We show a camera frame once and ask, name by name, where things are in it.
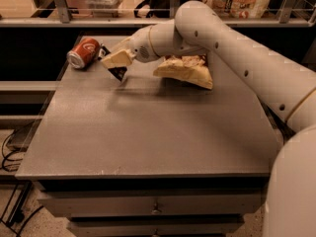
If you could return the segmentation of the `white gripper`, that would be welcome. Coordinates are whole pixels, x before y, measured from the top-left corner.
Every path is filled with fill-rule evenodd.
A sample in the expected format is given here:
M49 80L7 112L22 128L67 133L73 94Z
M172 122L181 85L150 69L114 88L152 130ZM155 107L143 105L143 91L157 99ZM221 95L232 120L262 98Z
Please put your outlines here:
M136 31L131 37L125 38L110 48L110 53L101 59L107 69L129 66L133 59L140 62L155 60L155 53L150 43L150 27Z

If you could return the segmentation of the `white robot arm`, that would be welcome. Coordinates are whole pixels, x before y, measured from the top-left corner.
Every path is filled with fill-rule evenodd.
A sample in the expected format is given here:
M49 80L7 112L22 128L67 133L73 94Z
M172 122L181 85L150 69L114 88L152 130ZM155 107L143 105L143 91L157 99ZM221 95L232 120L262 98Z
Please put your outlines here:
M316 237L316 75L228 27L199 1L175 18L138 30L102 59L107 68L165 55L215 53L295 135L271 172L263 237Z

